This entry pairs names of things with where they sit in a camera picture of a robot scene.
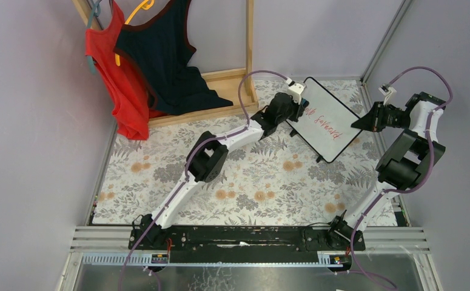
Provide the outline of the black framed whiteboard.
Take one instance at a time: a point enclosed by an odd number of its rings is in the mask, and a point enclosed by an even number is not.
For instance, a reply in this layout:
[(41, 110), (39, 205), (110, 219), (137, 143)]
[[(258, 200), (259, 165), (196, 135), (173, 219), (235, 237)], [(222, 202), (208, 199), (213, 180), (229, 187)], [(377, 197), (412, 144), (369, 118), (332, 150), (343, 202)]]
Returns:
[(304, 80), (304, 100), (309, 102), (297, 122), (286, 121), (291, 126), (291, 137), (299, 136), (321, 160), (332, 163), (362, 132), (352, 127), (359, 116), (316, 79)]

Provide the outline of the blue and black eraser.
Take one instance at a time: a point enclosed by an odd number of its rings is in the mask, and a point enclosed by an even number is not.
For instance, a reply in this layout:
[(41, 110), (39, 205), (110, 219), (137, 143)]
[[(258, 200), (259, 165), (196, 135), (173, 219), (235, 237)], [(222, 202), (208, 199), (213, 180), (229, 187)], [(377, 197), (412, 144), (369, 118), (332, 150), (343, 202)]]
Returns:
[(302, 108), (304, 108), (304, 109), (307, 108), (307, 107), (309, 106), (309, 101), (306, 100), (305, 98), (303, 98), (303, 99), (301, 100), (301, 106), (302, 106)]

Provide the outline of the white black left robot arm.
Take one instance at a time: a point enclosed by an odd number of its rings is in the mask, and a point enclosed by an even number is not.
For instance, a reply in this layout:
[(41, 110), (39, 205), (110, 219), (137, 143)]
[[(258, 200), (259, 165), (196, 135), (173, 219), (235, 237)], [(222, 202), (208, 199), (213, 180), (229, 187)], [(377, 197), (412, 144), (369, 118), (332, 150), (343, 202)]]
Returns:
[(176, 186), (152, 213), (141, 218), (139, 225), (133, 225), (136, 233), (130, 237), (130, 248), (134, 250), (140, 244), (159, 247), (165, 240), (165, 230), (173, 225), (190, 197), (222, 172), (229, 152), (270, 136), (287, 120), (297, 122), (308, 106), (304, 98), (279, 92), (268, 106), (248, 118), (247, 124), (217, 135), (202, 133), (187, 155)]

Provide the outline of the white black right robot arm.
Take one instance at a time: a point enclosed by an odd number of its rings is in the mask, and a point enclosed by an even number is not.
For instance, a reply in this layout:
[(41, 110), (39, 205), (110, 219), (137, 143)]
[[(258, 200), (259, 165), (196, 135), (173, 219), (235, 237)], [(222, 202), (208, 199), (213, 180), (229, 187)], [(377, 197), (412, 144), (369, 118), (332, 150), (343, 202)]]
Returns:
[(376, 213), (399, 193), (419, 186), (445, 153), (438, 143), (437, 123), (446, 108), (444, 100), (425, 92), (412, 95), (405, 109), (378, 101), (355, 121), (357, 129), (380, 132), (386, 127), (402, 133), (377, 163), (377, 180), (361, 199), (329, 225), (327, 245), (335, 250), (352, 248), (363, 239), (363, 231)]

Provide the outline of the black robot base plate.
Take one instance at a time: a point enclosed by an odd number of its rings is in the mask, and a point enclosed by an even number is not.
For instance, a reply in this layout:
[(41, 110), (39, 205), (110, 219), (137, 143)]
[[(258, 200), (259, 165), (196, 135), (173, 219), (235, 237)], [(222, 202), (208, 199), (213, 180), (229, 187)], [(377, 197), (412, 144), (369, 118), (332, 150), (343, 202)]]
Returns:
[(352, 248), (335, 250), (322, 226), (172, 226), (159, 247), (140, 244), (136, 250), (161, 250), (171, 263), (319, 263), (320, 255), (342, 261), (351, 250), (363, 251), (364, 239)]

